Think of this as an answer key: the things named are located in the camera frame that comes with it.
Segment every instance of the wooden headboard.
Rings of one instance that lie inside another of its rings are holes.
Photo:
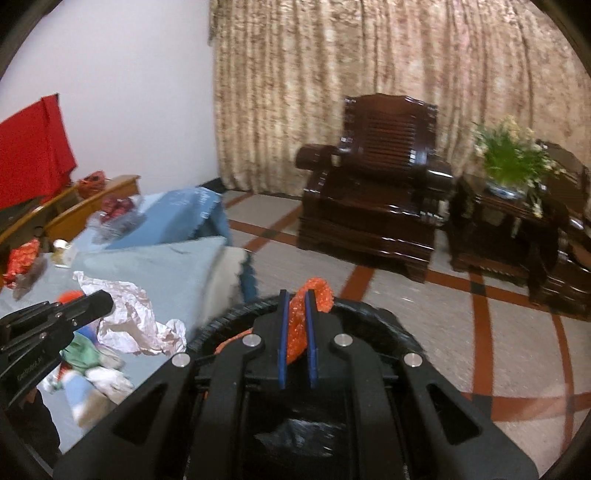
[[[43,205],[35,202],[26,214],[8,225],[6,230],[0,234],[0,288],[3,285],[1,275],[6,273],[10,250],[20,247],[36,235],[43,233],[46,224],[67,211],[79,200],[77,187],[69,187]]]
[[[36,235],[44,232],[50,242],[62,238],[71,241],[86,227],[86,219],[100,210],[107,195],[127,197],[139,193],[139,175],[121,175],[107,182],[105,190],[80,201],[76,186],[69,187],[49,202],[32,208],[0,234],[0,288],[8,255]]]
[[[139,193],[139,175],[121,175],[107,182],[106,188],[89,199],[82,200],[54,218],[45,226],[51,242],[59,238],[70,242],[86,227],[86,219],[99,211],[106,196],[128,197]]]

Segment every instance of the crumpled paper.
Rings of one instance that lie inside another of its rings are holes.
[[[152,303],[145,290],[131,282],[99,280],[75,271],[74,280],[85,294],[105,290],[113,298],[113,312],[99,323],[98,341],[123,353],[184,352],[186,329],[181,320],[156,322]]]

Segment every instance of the dark wooden chair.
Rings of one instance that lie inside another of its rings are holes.
[[[312,174],[303,196],[298,247],[326,246],[402,261],[423,282],[453,190],[435,155],[437,107],[381,93],[345,99],[338,146],[309,144],[298,168]]]
[[[584,215],[589,171],[560,145],[541,143],[566,174],[549,177],[541,195],[544,216],[549,217],[551,227],[537,232],[530,247],[530,301],[589,317],[591,239],[587,234],[589,220]]]

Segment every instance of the curtain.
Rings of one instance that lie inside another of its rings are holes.
[[[439,106],[437,148],[473,171],[473,122],[513,114],[591,165],[591,79],[528,0],[211,0],[217,151],[228,187],[301,194],[305,143],[335,144],[343,98]]]

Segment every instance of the chair back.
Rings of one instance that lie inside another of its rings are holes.
[[[552,160],[558,162],[565,170],[566,177],[573,183],[577,189],[587,190],[587,177],[589,175],[587,167],[574,156],[573,153],[565,150],[563,147],[552,142],[541,142],[547,147],[546,152]]]
[[[404,181],[435,150],[437,106],[383,93],[345,99],[342,166]]]

